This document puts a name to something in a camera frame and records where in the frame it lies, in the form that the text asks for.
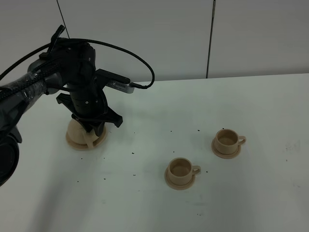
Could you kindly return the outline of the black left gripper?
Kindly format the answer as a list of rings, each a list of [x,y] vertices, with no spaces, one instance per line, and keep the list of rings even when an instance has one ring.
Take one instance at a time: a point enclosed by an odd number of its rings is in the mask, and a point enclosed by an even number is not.
[[[95,49],[90,45],[71,46],[65,69],[61,75],[70,90],[69,95],[60,94],[56,99],[64,104],[86,132],[92,129],[100,137],[105,123],[120,127],[123,118],[113,111],[96,80]]]

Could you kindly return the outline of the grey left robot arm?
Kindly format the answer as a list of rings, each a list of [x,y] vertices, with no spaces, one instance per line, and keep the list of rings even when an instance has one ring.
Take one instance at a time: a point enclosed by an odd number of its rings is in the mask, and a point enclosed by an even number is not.
[[[17,124],[42,95],[57,94],[72,118],[98,138],[106,123],[119,127],[123,119],[107,103],[103,88],[110,82],[106,71],[96,69],[94,48],[87,42],[55,45],[43,52],[28,72],[0,89],[0,182],[13,175],[22,142]]]

